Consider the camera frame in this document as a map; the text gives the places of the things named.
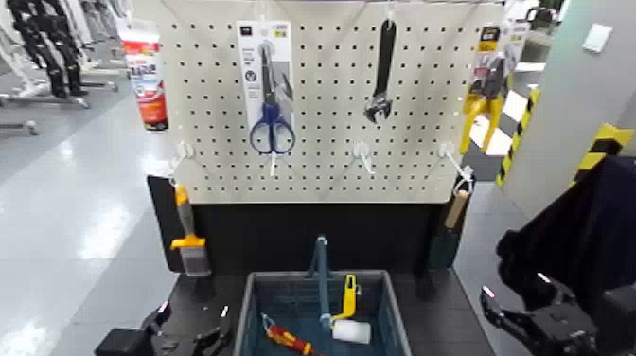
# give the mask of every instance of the black wrench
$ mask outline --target black wrench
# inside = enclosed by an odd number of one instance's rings
[[[371,100],[364,107],[364,115],[373,123],[378,122],[379,116],[388,118],[391,114],[393,101],[387,99],[386,89],[389,85],[389,73],[391,72],[391,60],[393,59],[393,47],[396,44],[397,31],[398,27],[395,21],[387,19],[382,23],[376,90],[373,92]]]

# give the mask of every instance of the floor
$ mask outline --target floor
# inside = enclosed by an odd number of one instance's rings
[[[0,281],[11,291],[0,294],[2,355],[90,355],[108,329],[137,326],[176,280],[145,184],[167,171],[174,149],[167,134],[144,131],[130,84],[116,81],[118,93],[91,92],[90,110],[0,108],[0,121],[33,119],[41,132],[0,133]],[[2,76],[0,92],[16,84]],[[493,248],[525,223],[492,183],[477,185],[455,263],[477,315],[482,284],[520,305],[496,277]],[[527,354],[479,320],[498,354]]]

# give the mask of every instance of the hazard stripe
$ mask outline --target hazard stripe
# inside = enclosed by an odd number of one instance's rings
[[[510,145],[510,150],[508,150],[508,154],[503,158],[502,166],[499,169],[499,174],[497,174],[497,177],[495,177],[495,183],[499,187],[504,184],[505,176],[512,167],[512,158],[514,157],[515,152],[519,149],[523,132],[528,128],[528,124],[530,123],[530,119],[532,118],[532,110],[535,108],[538,100],[539,89],[533,89],[530,92],[530,98],[528,98],[528,103],[525,106],[523,116],[517,124],[517,130],[515,130],[515,133],[512,136],[512,144]]]
[[[602,124],[594,137],[588,153],[583,156],[581,163],[578,165],[578,170],[570,183],[570,187],[576,184],[576,182],[580,182],[605,156],[617,155],[633,135],[634,130],[622,130],[609,124]]]

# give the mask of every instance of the pegboard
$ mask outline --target pegboard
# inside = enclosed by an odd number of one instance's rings
[[[135,0],[157,22],[167,62],[170,134],[194,146],[176,178],[193,203],[442,203],[457,175],[437,155],[458,146],[467,80],[481,27],[499,23],[494,2],[398,3],[388,95],[380,125],[362,114],[373,94],[386,3],[267,1],[268,20],[292,25],[296,146],[271,158],[249,143],[237,20],[256,1]],[[370,175],[353,156],[371,147]]]

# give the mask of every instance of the red screwdriver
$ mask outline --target red screwdriver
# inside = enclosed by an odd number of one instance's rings
[[[288,330],[279,327],[274,320],[266,314],[262,313],[261,316],[263,317],[263,328],[270,339],[276,341],[280,345],[299,352],[301,355],[317,354],[311,343],[303,341],[292,335]]]

